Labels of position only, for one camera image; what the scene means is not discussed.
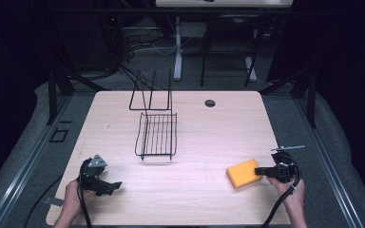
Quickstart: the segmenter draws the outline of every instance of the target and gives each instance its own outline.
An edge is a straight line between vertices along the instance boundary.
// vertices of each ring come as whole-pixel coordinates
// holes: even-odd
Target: sponge
[[[246,161],[227,168],[227,176],[235,189],[240,188],[262,179],[263,175],[256,175],[255,168],[257,167],[256,160]]]

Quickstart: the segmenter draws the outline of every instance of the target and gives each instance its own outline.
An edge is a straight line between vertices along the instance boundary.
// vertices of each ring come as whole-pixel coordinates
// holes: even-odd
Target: white table
[[[156,0],[156,7],[160,8],[274,8],[289,9],[293,0]],[[183,50],[181,49],[181,22],[176,18],[176,63],[174,65],[174,80],[182,77]],[[251,58],[245,58],[247,67],[251,66]],[[255,82],[255,70],[250,75],[250,81]]]
[[[155,92],[154,105],[164,104]],[[56,198],[78,176],[82,162],[99,154],[107,163],[101,178],[122,181],[112,196],[87,205],[93,225],[262,224],[278,199],[266,179],[234,189],[229,166],[256,159],[271,167],[274,132],[258,92],[174,91],[177,151],[169,157],[135,155],[141,111],[129,110],[130,91],[97,93],[69,159]],[[214,107],[204,102],[213,100]],[[47,223],[61,211],[52,205]],[[280,206],[272,224],[289,224]],[[81,214],[74,224],[85,224]]]

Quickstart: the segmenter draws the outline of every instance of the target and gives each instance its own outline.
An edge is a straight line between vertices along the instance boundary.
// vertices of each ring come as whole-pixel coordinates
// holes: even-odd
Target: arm
[[[79,182],[77,180],[71,181],[65,190],[64,204],[62,205],[61,214],[55,221],[53,227],[65,228],[70,227],[72,222],[76,219],[78,214],[82,211],[81,203],[78,197]],[[84,190],[85,202],[89,202],[94,197],[94,191]]]
[[[281,196],[290,186],[292,186],[293,182],[282,183],[275,178],[266,178],[268,181],[274,185],[277,190],[279,196]],[[304,228],[307,227],[306,219],[304,216],[304,190],[305,185],[304,181],[300,180],[298,183],[297,189],[293,191],[292,195],[289,195],[284,201],[283,204],[286,208],[286,213],[289,216],[289,220],[292,223],[294,228]]]

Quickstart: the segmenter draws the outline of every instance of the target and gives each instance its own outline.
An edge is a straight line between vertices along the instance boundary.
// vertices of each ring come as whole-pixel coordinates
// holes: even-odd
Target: wire basket
[[[156,80],[156,71],[151,81],[138,72],[129,103],[130,110],[141,110],[135,154],[144,160],[145,156],[169,156],[170,160],[177,151],[177,113],[173,113],[172,92],[170,89],[171,72],[168,85],[160,86]],[[142,99],[133,106],[141,90]],[[154,97],[157,91],[166,91],[165,106],[156,106]]]

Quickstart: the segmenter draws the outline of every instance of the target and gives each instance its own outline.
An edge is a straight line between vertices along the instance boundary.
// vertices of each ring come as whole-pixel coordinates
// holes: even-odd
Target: wooden table
[[[154,105],[164,104],[155,92]],[[94,225],[262,224],[278,199],[266,179],[234,189],[229,166],[256,159],[274,165],[277,147],[265,107],[255,91],[174,91],[177,151],[172,157],[135,154],[141,111],[129,110],[130,91],[97,93],[69,159],[56,198],[78,176],[82,162],[99,154],[107,163],[104,181],[122,181],[112,196],[87,205]],[[206,100],[216,105],[207,107]],[[51,206],[47,223],[61,208]],[[283,205],[272,224],[289,224]],[[74,224],[85,224],[81,214]]]

